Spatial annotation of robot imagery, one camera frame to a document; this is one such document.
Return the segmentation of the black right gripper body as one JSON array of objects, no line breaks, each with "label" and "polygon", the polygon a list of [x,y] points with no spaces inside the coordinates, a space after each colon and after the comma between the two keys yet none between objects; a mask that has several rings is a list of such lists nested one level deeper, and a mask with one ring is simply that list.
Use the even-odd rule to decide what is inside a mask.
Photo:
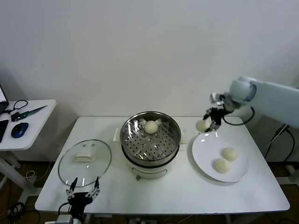
[{"label": "black right gripper body", "polygon": [[212,107],[210,109],[211,122],[220,126],[222,118],[226,115],[226,110],[222,108]]}]

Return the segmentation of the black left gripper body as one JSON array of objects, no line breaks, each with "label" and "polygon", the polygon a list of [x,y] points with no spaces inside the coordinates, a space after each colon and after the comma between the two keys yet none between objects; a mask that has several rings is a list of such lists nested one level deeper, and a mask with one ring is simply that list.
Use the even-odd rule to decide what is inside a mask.
[{"label": "black left gripper body", "polygon": [[74,193],[68,197],[70,214],[84,214],[85,207],[90,204],[90,197],[87,192]]}]

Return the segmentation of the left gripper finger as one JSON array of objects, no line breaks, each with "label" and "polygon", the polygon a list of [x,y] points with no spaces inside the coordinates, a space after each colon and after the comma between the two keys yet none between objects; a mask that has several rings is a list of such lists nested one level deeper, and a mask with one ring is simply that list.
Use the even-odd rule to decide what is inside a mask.
[{"label": "left gripper finger", "polygon": [[75,180],[71,183],[70,188],[66,190],[68,199],[71,199],[74,197],[74,190],[77,185],[77,181],[78,181],[78,178],[76,177]]},{"label": "left gripper finger", "polygon": [[100,193],[99,177],[96,178],[94,187],[85,195],[88,198],[96,198]]}]

